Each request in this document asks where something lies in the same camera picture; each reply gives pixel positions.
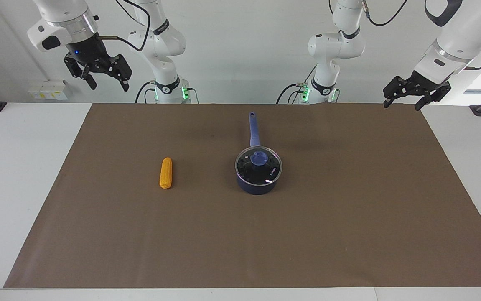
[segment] table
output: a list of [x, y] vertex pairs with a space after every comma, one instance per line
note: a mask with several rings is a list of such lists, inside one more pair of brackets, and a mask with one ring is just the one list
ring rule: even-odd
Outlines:
[[[90, 106], [12, 103], [0, 114], [0, 300], [481, 299], [481, 288], [1, 290]], [[466, 107], [422, 112], [481, 214], [481, 118]]]

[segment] pan handle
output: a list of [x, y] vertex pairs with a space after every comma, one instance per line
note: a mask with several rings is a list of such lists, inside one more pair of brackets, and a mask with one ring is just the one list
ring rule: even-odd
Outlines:
[[261, 142], [259, 141], [259, 127], [257, 126], [257, 117], [255, 116], [254, 112], [251, 112], [249, 114], [249, 131], [251, 135], [249, 145], [261, 145]]

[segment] brown mat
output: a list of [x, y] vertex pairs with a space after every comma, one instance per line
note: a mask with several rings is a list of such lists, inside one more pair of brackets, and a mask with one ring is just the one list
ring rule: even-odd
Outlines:
[[[250, 111], [284, 164], [264, 196], [235, 182]], [[412, 106], [93, 105], [5, 284], [319, 286], [481, 286], [481, 217]]]

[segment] white table surface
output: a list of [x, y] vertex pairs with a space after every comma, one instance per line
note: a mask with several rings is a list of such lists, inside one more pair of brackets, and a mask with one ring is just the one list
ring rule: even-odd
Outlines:
[[[0, 114], [0, 301], [481, 301], [481, 288], [2, 289], [90, 106], [10, 103]], [[481, 118], [466, 107], [422, 112], [481, 214]]]

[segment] white wall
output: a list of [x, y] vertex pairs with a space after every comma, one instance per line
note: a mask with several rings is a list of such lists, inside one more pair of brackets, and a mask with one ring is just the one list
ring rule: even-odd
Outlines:
[[[101, 17], [101, 34], [127, 36], [139, 28], [114, 0], [87, 2]], [[187, 39], [185, 54], [173, 59], [202, 102], [275, 102], [287, 84], [304, 80], [315, 64], [307, 52], [309, 38], [336, 31], [326, 0], [164, 0], [163, 4], [171, 24]], [[401, 0], [372, 2], [372, 18], [385, 21], [400, 4]], [[394, 76], [409, 76], [439, 33], [423, 6], [421, 0], [408, 2], [386, 27], [374, 27], [362, 19], [366, 51], [358, 59], [341, 61], [340, 101], [381, 102], [382, 88]], [[64, 47], [40, 53], [30, 45], [26, 31], [38, 19], [32, 0], [0, 0], [1, 99], [29, 101], [28, 80], [48, 78], [68, 80], [74, 102], [131, 102], [140, 85], [153, 78], [147, 65], [127, 46], [106, 41], [110, 55], [123, 53], [131, 65], [131, 89], [124, 93], [116, 80], [98, 74], [94, 75], [98, 88], [91, 91], [85, 82], [69, 75], [62, 63], [67, 52]], [[454, 96], [478, 74], [456, 76], [452, 84], [457, 91], [449, 94], [445, 103], [456, 102]]]

